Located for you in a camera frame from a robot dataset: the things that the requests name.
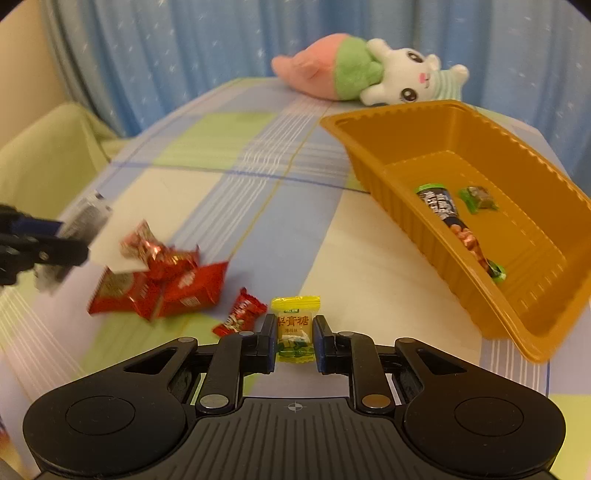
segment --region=stuffed animal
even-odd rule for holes
[[[328,35],[294,57],[275,57],[275,74],[293,89],[328,100],[361,99],[365,105],[462,99],[469,77],[464,65],[441,70],[436,55],[392,50],[374,38]]]
[[[346,33],[323,37],[293,57],[275,57],[271,67],[293,89],[328,100],[357,99],[384,75],[367,42]]]
[[[392,50],[380,38],[369,40],[367,47],[384,65],[384,77],[377,85],[361,92],[360,98],[365,105],[462,100],[462,87],[470,75],[464,65],[442,70],[436,55],[424,57],[411,48]]]

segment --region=snack package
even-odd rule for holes
[[[266,311],[267,305],[249,295],[246,289],[242,288],[234,301],[228,319],[217,325],[212,332],[219,337],[242,331],[253,332],[256,319]]]
[[[228,262],[193,268],[164,287],[159,317],[196,312],[217,305]]]
[[[506,279],[505,269],[485,258],[476,236],[458,217],[452,196],[443,185],[438,183],[422,185],[416,190],[416,193],[474,255],[477,262],[494,282],[500,283]]]
[[[194,251],[176,250],[160,242],[143,220],[119,244],[125,258],[139,258],[152,280],[169,280],[199,266],[199,247]]]
[[[82,199],[66,215],[56,236],[82,240],[90,245],[107,223],[112,210],[99,193]],[[61,265],[38,265],[35,269],[35,286],[39,291],[53,291],[66,278],[72,267]]]
[[[160,286],[150,280],[145,272],[115,274],[107,268],[90,302],[88,313],[135,312],[151,320],[160,291]]]
[[[320,310],[320,297],[286,297],[271,300],[277,316],[277,355],[284,362],[314,360],[312,320]]]
[[[478,213],[480,209],[498,210],[495,199],[484,187],[469,186],[458,192],[458,195],[470,210],[470,213]]]

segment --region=plastic tray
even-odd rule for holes
[[[357,178],[447,282],[486,338],[511,337],[548,360],[591,294],[591,202],[512,133],[464,103],[424,102],[322,119]],[[505,267],[495,284],[418,196],[441,183],[484,254]],[[486,187],[499,210],[469,213],[457,192]]]

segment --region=curtain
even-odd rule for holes
[[[591,194],[591,24],[566,0],[44,0],[71,95],[135,135],[277,54],[347,32],[470,69],[463,99],[538,128]]]

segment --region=red candy wrapper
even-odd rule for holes
[[[188,252],[165,246],[145,220],[121,241],[120,247],[125,258],[139,258],[148,266],[147,275],[152,280],[169,280],[199,266],[198,248]]]
[[[148,259],[155,260],[158,254],[166,248],[162,242],[156,240],[145,220],[142,220],[119,245],[121,255],[125,258],[139,258],[146,265],[148,265]]]
[[[249,295],[246,289],[242,288],[238,298],[234,301],[228,319],[216,326],[212,332],[223,337],[231,333],[253,331],[256,319],[266,311],[267,305]]]
[[[88,313],[135,312],[150,320],[160,290],[145,272],[115,274],[107,268],[88,306]]]
[[[217,305],[228,262],[194,268],[164,287],[159,317],[195,312]]]
[[[147,273],[152,280],[169,280],[199,266],[199,249],[194,252],[165,247],[156,258],[148,259]]]

